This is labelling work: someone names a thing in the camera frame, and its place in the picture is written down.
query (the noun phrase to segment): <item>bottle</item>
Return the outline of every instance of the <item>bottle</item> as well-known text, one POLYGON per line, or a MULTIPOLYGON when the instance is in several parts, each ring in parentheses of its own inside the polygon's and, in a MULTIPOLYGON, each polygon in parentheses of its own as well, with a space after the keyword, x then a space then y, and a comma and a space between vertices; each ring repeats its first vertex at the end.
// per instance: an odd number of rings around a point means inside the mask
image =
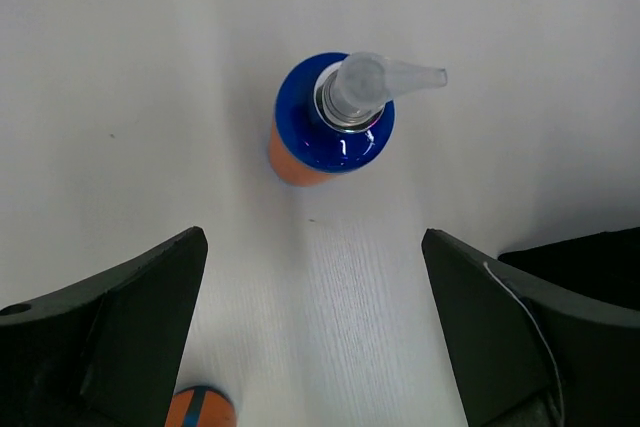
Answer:
POLYGON ((444 69, 378 54, 311 57, 289 73, 278 92, 271 166, 282 180, 301 187, 359 169, 376 158, 391 136, 393 99, 445 85, 444 69))

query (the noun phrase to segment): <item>orange object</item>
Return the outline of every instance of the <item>orange object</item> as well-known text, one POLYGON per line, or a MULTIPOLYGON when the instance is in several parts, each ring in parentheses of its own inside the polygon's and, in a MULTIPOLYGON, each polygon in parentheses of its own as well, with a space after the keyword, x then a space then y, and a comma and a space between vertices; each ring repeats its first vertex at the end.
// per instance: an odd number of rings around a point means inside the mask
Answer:
POLYGON ((236 427, 227 398, 209 387, 194 387, 173 396, 165 427, 236 427))
POLYGON ((282 180, 298 187, 326 182, 336 177, 335 174, 327 174, 312 169, 296 159, 282 142, 276 121, 271 124, 271 139, 269 140, 269 162, 271 167, 282 180))

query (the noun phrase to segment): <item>white surface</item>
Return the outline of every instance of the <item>white surface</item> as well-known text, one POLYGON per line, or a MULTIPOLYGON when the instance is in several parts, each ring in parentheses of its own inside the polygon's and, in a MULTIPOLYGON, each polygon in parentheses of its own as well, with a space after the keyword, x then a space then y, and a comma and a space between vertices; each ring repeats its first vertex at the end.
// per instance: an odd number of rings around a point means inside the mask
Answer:
POLYGON ((178 384, 227 389, 241 426, 465 425, 424 230, 495 254, 640 223, 640 0, 0 8, 0 304, 204 227, 178 384), (266 161, 272 103, 327 50, 450 85, 398 102, 371 166, 297 190, 266 161))

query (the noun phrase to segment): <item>screw hole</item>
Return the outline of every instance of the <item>screw hole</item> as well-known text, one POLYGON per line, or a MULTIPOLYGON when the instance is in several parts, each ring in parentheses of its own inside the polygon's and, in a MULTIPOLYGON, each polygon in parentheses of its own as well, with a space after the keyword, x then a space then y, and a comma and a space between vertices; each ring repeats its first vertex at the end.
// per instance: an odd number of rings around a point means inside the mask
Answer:
POLYGON ((0 316, 21 314, 22 312, 26 312, 27 310, 31 310, 30 304, 14 304, 0 310, 0 316))

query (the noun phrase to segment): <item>white cable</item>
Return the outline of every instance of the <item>white cable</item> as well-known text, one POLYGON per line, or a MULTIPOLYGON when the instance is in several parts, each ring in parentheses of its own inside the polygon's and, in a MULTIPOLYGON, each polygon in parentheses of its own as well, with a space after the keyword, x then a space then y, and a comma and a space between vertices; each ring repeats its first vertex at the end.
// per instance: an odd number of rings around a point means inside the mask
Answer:
POLYGON ((549 358, 551 358, 551 363, 553 364, 553 370, 556 374, 556 382, 558 383, 558 397, 559 397, 559 404, 560 404, 559 406, 560 407, 560 427, 564 427, 564 393, 562 392, 562 382, 560 380, 560 369, 558 369, 556 358, 553 355, 553 352, 551 351, 551 347, 549 347, 549 344, 547 343, 547 339, 542 334, 542 330, 540 329, 538 322, 536 322, 536 319, 533 317, 533 314, 529 311, 527 306, 524 305, 524 303, 518 298, 515 292, 513 292, 513 290, 511 290, 509 287, 507 287, 505 283, 502 282, 502 280, 500 280, 498 276, 492 272, 487 262, 483 262, 482 265, 484 266, 487 273, 491 276, 491 278, 495 280, 496 283, 500 287, 502 287, 513 298, 513 300, 515 300, 518 303, 520 307, 522 307, 522 310, 524 310, 525 314, 527 314, 527 317, 529 317, 529 319, 533 323, 533 326, 536 328, 536 331, 540 336, 540 340, 542 340, 542 343, 546 347, 547 352, 549 352, 549 358))

